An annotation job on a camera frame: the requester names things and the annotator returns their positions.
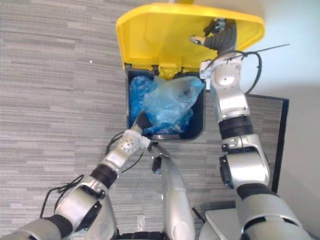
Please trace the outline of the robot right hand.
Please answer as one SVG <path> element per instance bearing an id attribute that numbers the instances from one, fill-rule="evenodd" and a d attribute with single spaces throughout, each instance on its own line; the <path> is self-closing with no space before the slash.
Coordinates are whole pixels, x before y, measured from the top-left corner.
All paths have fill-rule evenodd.
<path id="1" fill-rule="evenodd" d="M 226 18 L 212 19 L 203 29 L 204 36 L 191 35 L 189 41 L 196 45 L 204 46 L 217 51 L 218 56 L 236 50 L 237 25 L 234 20 Z"/>

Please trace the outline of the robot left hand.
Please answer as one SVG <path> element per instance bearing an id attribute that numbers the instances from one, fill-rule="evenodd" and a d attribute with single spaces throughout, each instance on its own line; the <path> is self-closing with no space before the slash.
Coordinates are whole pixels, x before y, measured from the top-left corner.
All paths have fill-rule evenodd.
<path id="1" fill-rule="evenodd" d="M 148 119 L 147 113 L 142 110 L 135 119 L 134 125 L 137 126 L 142 135 L 147 135 L 147 129 L 151 128 L 153 124 Z"/>

